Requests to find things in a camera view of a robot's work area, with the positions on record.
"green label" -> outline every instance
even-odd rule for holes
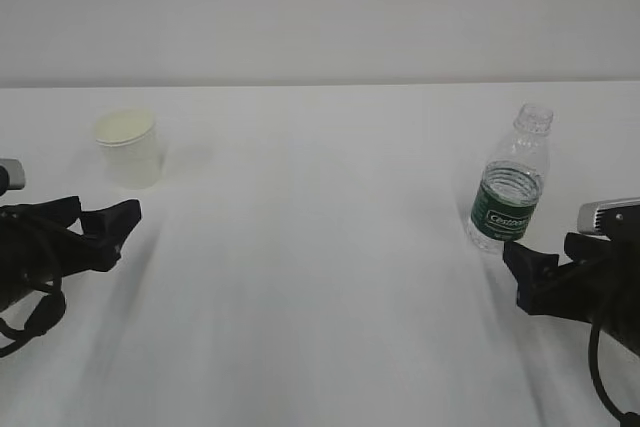
[[[480,184],[471,209],[471,221],[480,232],[493,240],[507,242],[522,238],[536,204],[526,207],[505,204]]]

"plastic bottle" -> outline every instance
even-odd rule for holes
[[[552,120],[550,109],[525,104],[489,158],[467,222],[480,249],[501,253],[504,242],[524,235],[549,172]]]

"paper cup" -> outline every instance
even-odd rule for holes
[[[146,109],[112,112],[93,129],[107,161],[107,175],[127,189],[144,189],[160,179],[155,118]]]

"white table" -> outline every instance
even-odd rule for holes
[[[0,156],[28,175],[3,203],[143,209],[116,268],[67,279],[63,321],[0,362],[0,423],[616,425],[587,326],[519,311],[464,235],[525,101],[557,114],[525,243],[561,251],[581,203],[640,194],[640,83],[0,91]],[[90,131],[130,105],[167,149],[139,192],[104,182]],[[614,400],[640,409],[635,357],[600,350]]]

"white wall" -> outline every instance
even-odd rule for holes
[[[640,0],[0,0],[0,85],[640,78]]]

